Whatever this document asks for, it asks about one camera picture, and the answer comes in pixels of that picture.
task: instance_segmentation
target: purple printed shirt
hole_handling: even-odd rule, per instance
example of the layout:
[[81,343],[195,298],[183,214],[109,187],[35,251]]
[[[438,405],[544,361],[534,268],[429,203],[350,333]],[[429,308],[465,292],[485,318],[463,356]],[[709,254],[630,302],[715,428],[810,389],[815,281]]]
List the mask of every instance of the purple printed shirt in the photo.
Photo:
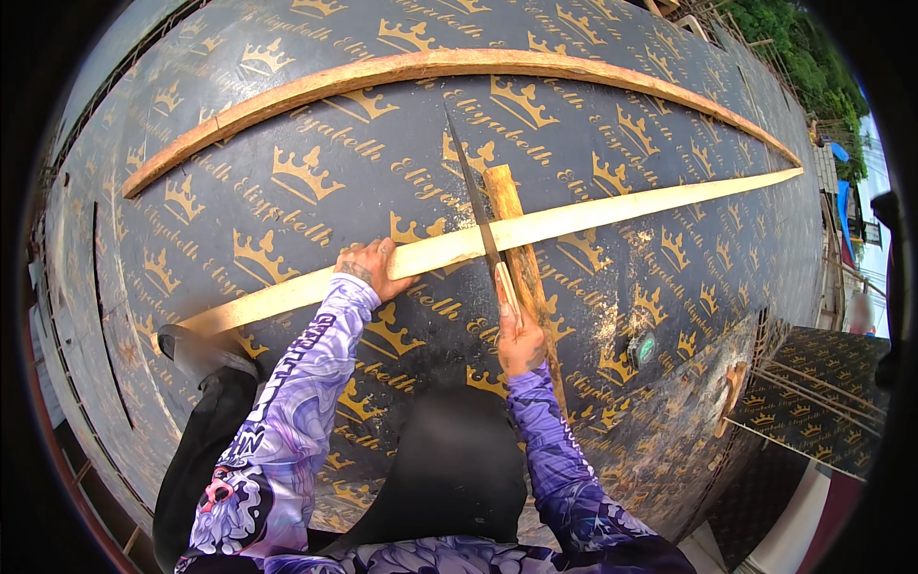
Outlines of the purple printed shirt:
[[[307,555],[314,481],[329,453],[335,403],[379,304],[365,282],[332,275],[316,318],[290,344],[220,456],[176,572],[208,569],[215,555],[250,557],[277,574],[694,572],[675,546],[606,496],[560,415],[546,364],[508,377],[507,404],[526,441],[536,509],[562,553],[444,536]],[[229,571],[227,563],[221,571]]]

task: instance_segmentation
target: hand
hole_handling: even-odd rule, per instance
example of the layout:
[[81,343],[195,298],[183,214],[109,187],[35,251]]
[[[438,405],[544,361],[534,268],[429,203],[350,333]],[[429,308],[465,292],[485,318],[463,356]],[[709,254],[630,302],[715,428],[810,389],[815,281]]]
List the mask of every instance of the hand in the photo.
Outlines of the hand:
[[545,360],[545,333],[539,323],[520,306],[522,330],[517,334],[517,318],[507,301],[500,302],[498,360],[508,377],[532,371]]
[[420,279],[417,276],[396,281],[389,279],[386,270],[395,250],[395,242],[388,237],[374,239],[369,245],[357,243],[338,255],[335,273],[347,273],[363,280],[373,288],[380,301],[386,302]]

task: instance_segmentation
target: wooden post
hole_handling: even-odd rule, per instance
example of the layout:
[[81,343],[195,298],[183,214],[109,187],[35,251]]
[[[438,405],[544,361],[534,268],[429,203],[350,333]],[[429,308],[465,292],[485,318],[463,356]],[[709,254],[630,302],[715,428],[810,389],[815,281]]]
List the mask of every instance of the wooden post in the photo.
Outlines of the wooden post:
[[[491,199],[491,209],[494,219],[513,219],[522,215],[520,196],[517,195],[516,185],[509,165],[489,167],[484,172],[485,189]],[[539,326],[545,331],[548,355],[548,371],[552,376],[554,397],[561,408],[561,416],[567,418],[567,401],[565,390],[562,386],[561,366],[558,365],[558,352],[552,338],[552,325],[548,304],[545,301],[545,291],[542,289],[542,279],[539,274],[539,264],[535,260],[535,251],[531,243],[521,247],[513,247],[504,252],[507,256],[507,268],[513,279],[517,296],[522,306],[529,311]]]

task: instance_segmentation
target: plank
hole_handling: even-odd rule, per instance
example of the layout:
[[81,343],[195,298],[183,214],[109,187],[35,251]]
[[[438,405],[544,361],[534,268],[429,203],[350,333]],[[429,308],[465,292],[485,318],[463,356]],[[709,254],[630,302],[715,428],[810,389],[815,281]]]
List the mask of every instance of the plank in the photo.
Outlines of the plank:
[[[606,197],[528,213],[513,219],[494,221],[491,223],[491,232],[494,234],[494,243],[498,250],[506,251],[566,233],[772,186],[802,173],[803,168],[794,167],[770,174]],[[388,273],[390,278],[400,279],[484,254],[485,245],[477,227],[453,231],[398,247],[389,260]],[[332,267],[326,267],[288,279],[284,283],[266,287],[206,310],[179,324],[209,336],[253,321],[267,319],[278,313],[318,303],[325,298],[331,272]]]
[[492,73],[565,78],[610,85],[664,98],[741,129],[773,146],[794,165],[801,165],[800,159],[791,150],[755,123],[684,87],[644,73],[605,62],[538,51],[434,50],[396,54],[345,64],[298,78],[240,102],[175,138],[125,181],[121,187],[121,194],[124,198],[134,197],[160,175],[165,174],[190,157],[192,153],[203,150],[211,143],[228,138],[260,121],[324,97],[336,96],[374,85],[419,80],[438,75]]
[[[523,215],[520,196],[517,194],[516,185],[513,183],[513,174],[510,166],[503,164],[489,167],[484,172],[485,189],[491,199],[491,209],[494,219],[514,219]],[[551,314],[545,301],[545,291],[542,288],[542,278],[539,273],[539,264],[535,260],[535,250],[531,244],[511,247],[504,254],[507,257],[507,268],[516,287],[517,297],[529,314],[535,318],[546,333],[546,355],[548,359],[548,372],[552,376],[554,397],[558,400],[561,415],[567,418],[567,401],[561,378],[561,366],[558,363],[558,351],[551,336]]]

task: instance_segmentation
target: curved wooden strip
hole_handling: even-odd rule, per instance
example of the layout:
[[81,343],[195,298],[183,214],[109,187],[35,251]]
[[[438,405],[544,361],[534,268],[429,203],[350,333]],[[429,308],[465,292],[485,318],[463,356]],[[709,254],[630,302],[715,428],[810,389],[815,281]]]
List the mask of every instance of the curved wooden strip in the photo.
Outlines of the curved wooden strip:
[[121,194],[136,196],[160,175],[215,141],[260,121],[353,90],[439,75],[546,75],[619,87],[657,96],[713,116],[771,145],[800,166],[800,159],[764,129],[706,97],[644,73],[604,62],[538,51],[462,49],[412,52],[354,62],[313,73],[251,97],[175,138],[124,182]]
[[[494,243],[500,251],[540,242],[566,233],[609,225],[666,209],[716,197],[772,186],[803,173],[793,167],[770,174],[724,179],[703,184],[651,189],[627,196],[606,197],[560,208],[528,213],[513,219],[491,221]],[[485,254],[478,227],[453,231],[399,246],[389,261],[392,279],[420,275],[449,264]],[[266,287],[179,323],[204,336],[267,319],[278,313],[306,307],[325,298],[332,267]]]

